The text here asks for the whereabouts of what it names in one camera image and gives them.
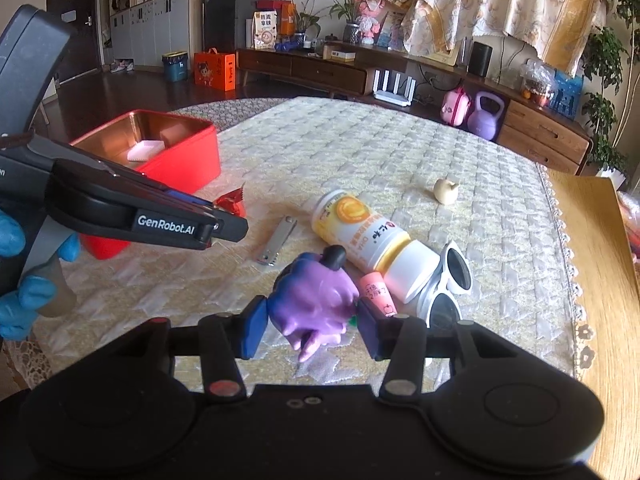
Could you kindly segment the blue gloved left hand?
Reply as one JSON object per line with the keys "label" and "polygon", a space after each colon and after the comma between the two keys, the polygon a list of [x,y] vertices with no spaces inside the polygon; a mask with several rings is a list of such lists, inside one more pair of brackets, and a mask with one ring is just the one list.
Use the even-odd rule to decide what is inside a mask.
{"label": "blue gloved left hand", "polygon": [[[1,255],[17,256],[26,244],[20,224],[1,213]],[[53,282],[38,275],[29,275],[13,292],[1,297],[1,337],[7,340],[25,339],[38,318],[39,310],[50,304],[58,290]]]}

